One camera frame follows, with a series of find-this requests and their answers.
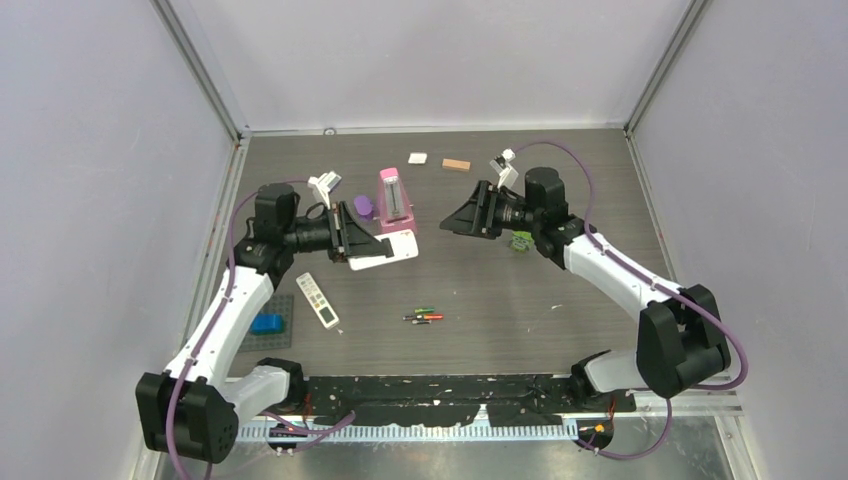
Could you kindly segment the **white battery cover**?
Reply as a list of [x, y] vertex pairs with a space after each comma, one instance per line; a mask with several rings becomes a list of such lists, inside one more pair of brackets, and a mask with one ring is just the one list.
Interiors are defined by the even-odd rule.
[[427, 162], [428, 155], [423, 152], [412, 152], [408, 157], [408, 163], [411, 165], [423, 165]]

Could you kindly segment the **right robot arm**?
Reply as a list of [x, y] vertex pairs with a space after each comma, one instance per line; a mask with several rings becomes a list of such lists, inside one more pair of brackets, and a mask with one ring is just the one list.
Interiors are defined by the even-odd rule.
[[670, 399], [727, 370], [732, 355], [712, 292], [702, 285], [681, 287], [631, 264], [570, 212], [565, 195], [564, 181], [549, 167], [529, 170], [522, 194], [481, 180], [439, 227], [490, 240], [506, 230], [528, 232], [543, 257], [594, 285], [636, 321], [634, 350], [603, 351], [572, 366], [574, 403], [596, 410], [617, 390], [649, 390]]

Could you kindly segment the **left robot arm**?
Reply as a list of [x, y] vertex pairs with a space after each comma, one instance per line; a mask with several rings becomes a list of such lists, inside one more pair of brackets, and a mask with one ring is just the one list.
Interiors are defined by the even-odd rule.
[[251, 195], [254, 214], [240, 240], [227, 241], [227, 269], [197, 328], [160, 373], [145, 373], [135, 388], [146, 447], [219, 464], [238, 428], [268, 408], [298, 412], [307, 398], [300, 364], [260, 360], [234, 383], [226, 381], [255, 317], [271, 299], [294, 257], [324, 251], [334, 263], [392, 256], [389, 241], [372, 235], [345, 202], [315, 216], [298, 213], [300, 196], [288, 183], [261, 186]]

